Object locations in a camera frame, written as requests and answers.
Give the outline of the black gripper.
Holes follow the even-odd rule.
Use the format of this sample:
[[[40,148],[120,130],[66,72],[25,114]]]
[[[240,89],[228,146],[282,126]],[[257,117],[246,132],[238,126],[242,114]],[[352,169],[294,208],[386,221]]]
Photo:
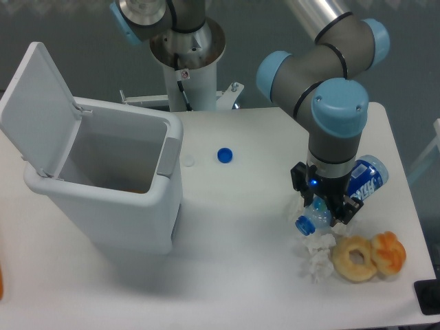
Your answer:
[[[315,165],[299,162],[290,173],[293,188],[303,198],[304,208],[312,204],[314,197],[324,200],[332,216],[332,228],[337,224],[347,225],[364,205],[357,197],[347,195],[351,170],[341,177],[329,178],[319,175]]]

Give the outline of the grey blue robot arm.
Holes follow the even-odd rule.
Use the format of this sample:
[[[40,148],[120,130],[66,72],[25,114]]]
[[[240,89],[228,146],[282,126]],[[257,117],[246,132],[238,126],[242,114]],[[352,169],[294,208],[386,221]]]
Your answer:
[[[301,57],[271,53],[256,85],[309,134],[307,161],[291,170],[294,189],[306,206],[323,199],[332,221],[346,224],[363,205],[348,192],[369,106],[355,76],[384,60],[390,38],[380,22],[358,19],[342,1],[288,5],[314,47]],[[171,111],[219,106],[216,64],[226,39],[204,1],[113,1],[110,8],[130,42],[149,43],[164,70]]]

